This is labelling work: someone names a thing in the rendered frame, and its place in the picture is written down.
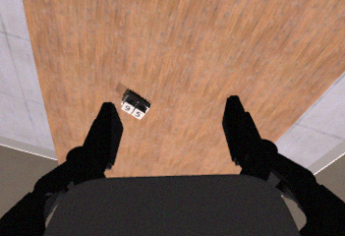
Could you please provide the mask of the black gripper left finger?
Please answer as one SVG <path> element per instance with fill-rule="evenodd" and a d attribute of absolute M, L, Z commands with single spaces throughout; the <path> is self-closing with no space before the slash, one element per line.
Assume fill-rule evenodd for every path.
<path fill-rule="evenodd" d="M 106 178 L 103 172 L 115 163 L 123 130 L 114 103 L 103 102 L 83 146 L 71 149 L 65 162 L 38 179 L 33 191 L 0 218 L 0 236 L 43 236 L 47 217 L 68 190 Z"/>

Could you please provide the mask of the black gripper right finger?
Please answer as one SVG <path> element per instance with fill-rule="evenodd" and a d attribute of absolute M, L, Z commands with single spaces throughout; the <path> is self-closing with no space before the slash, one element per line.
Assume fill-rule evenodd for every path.
<path fill-rule="evenodd" d="M 272 141 L 260 137 L 238 95 L 227 97 L 222 127 L 232 161 L 243 167 L 240 174 L 273 184 L 305 214 L 307 222 L 301 236 L 345 236 L 345 203 L 317 183 L 310 170 L 278 153 Z"/>

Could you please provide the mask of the white number cube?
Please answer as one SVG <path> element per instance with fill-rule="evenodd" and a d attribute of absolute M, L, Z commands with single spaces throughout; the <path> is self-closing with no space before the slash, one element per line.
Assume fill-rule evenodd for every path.
<path fill-rule="evenodd" d="M 145 112 L 146 112 L 146 107 L 138 103 L 136 107 L 134 108 L 132 115 L 141 120 L 143 116 L 145 115 Z"/>
<path fill-rule="evenodd" d="M 134 108 L 136 107 L 137 102 L 132 100 L 131 98 L 127 97 L 126 101 L 122 105 L 121 109 L 128 112 L 129 114 L 132 113 Z"/>

